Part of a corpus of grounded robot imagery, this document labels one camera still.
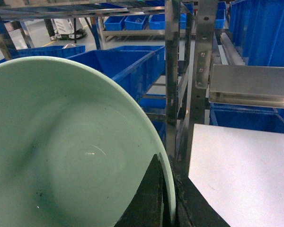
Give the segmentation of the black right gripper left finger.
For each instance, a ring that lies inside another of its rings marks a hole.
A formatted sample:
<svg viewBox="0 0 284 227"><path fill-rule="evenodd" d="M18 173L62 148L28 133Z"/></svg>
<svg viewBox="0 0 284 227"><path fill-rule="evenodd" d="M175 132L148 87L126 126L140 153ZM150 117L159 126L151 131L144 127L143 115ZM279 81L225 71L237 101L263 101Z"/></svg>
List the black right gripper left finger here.
<svg viewBox="0 0 284 227"><path fill-rule="evenodd" d="M116 227L160 227L163 219L163 170L154 155L129 206Z"/></svg>

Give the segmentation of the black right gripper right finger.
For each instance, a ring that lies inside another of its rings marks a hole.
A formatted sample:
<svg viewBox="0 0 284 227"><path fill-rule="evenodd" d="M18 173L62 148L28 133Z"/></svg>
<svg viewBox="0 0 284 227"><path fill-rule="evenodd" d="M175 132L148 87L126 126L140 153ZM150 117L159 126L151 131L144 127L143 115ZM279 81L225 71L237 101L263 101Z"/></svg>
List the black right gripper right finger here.
<svg viewBox="0 0 284 227"><path fill-rule="evenodd" d="M177 227L228 227L229 224L209 205L191 182L181 164L172 156L169 163L176 193Z"/></svg>

